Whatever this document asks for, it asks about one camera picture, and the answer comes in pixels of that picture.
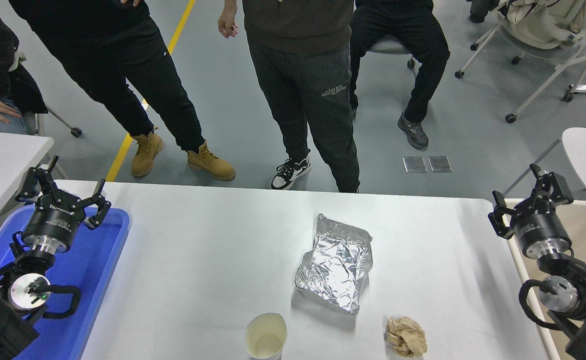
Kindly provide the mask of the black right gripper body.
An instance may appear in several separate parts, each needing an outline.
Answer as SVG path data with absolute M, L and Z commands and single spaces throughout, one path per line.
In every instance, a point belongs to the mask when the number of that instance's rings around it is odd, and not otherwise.
M 520 249 L 569 249 L 569 236 L 556 214 L 557 204 L 523 200 L 513 205 L 510 227 Z

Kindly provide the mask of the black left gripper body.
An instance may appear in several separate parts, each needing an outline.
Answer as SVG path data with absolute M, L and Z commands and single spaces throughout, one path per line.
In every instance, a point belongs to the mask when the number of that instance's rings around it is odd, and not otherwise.
M 35 203 L 35 210 L 23 231 L 23 242 L 34 243 L 36 237 L 47 236 L 62 243 L 73 243 L 84 210 L 77 205 L 80 198 L 72 193 L 61 193 L 58 202 L 54 194 L 42 194 Z

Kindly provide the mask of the person's right hand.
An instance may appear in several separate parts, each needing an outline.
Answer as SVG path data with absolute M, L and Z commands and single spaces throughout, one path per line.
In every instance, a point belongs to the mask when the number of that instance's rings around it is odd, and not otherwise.
M 238 35 L 239 26 L 235 21 L 236 9 L 224 10 L 219 16 L 218 30 L 225 39 L 234 38 Z

